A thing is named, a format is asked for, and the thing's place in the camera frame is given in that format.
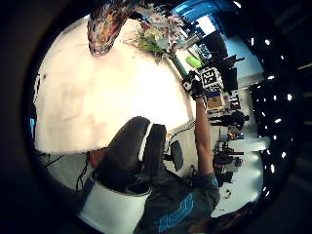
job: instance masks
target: person in background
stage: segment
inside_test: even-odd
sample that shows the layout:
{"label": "person in background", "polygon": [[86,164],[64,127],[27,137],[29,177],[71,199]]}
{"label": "person in background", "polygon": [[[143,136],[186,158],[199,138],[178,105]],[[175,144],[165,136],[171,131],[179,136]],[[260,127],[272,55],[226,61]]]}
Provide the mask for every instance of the person in background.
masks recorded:
{"label": "person in background", "polygon": [[239,131],[241,131],[244,127],[245,121],[250,120],[250,116],[244,115],[242,111],[236,110],[231,114],[211,117],[209,120],[212,122],[212,126],[235,126]]}

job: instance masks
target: colorful object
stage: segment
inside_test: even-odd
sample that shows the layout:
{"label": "colorful object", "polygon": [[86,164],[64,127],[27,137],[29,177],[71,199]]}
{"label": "colorful object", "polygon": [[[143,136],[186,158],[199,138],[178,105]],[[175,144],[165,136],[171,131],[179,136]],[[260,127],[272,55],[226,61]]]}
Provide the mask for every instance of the colorful object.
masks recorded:
{"label": "colorful object", "polygon": [[199,70],[203,87],[209,92],[222,91],[224,89],[223,82],[219,71],[215,67],[206,67]]}
{"label": "colorful object", "polygon": [[186,62],[196,69],[202,66],[202,63],[195,57],[187,57]]}
{"label": "colorful object", "polygon": [[140,0],[108,0],[90,14],[88,40],[93,56],[102,56],[109,52],[121,27],[139,2]]}

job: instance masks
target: desk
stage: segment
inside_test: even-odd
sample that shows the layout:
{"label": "desk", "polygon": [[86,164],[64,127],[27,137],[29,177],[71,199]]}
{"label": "desk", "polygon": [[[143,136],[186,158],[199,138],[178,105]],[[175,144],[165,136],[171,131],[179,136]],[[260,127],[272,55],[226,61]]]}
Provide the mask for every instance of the desk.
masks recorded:
{"label": "desk", "polygon": [[[157,64],[149,53],[122,42],[137,26],[138,21],[128,19],[103,57],[89,52],[86,20],[55,41],[39,69],[38,150],[75,153],[102,148],[138,115],[168,131],[194,118],[195,102],[172,63]],[[189,53],[177,56],[188,71]]]}

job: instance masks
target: green object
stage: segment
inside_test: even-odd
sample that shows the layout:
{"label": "green object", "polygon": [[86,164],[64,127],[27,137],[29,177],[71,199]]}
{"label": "green object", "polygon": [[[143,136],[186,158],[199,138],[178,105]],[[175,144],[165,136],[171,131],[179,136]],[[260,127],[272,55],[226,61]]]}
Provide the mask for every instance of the green object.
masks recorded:
{"label": "green object", "polygon": [[194,68],[199,68],[202,66],[202,63],[195,57],[187,57],[186,62]]}
{"label": "green object", "polygon": [[179,61],[177,56],[171,58],[172,62],[174,63],[176,69],[178,70],[179,74],[181,75],[182,79],[186,78],[187,72],[184,69],[182,63]]}

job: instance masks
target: flower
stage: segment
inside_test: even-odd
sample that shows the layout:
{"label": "flower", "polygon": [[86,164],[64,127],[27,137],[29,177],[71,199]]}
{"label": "flower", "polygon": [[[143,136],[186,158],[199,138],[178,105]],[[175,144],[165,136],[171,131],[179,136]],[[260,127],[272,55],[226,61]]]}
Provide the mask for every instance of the flower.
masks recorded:
{"label": "flower", "polygon": [[185,40],[181,38],[183,20],[180,17],[157,11],[153,4],[138,7],[136,11],[145,17],[136,38],[141,50],[173,57],[176,49],[184,47]]}
{"label": "flower", "polygon": [[154,13],[149,17],[149,21],[151,23],[153,22],[160,22],[160,23],[164,23],[166,21],[166,17],[160,13]]}
{"label": "flower", "polygon": [[175,16],[175,15],[168,16],[167,19],[168,21],[172,22],[176,26],[184,26],[183,20],[178,16]]}
{"label": "flower", "polygon": [[157,27],[150,27],[144,32],[144,37],[151,37],[155,40],[163,37],[163,33]]}

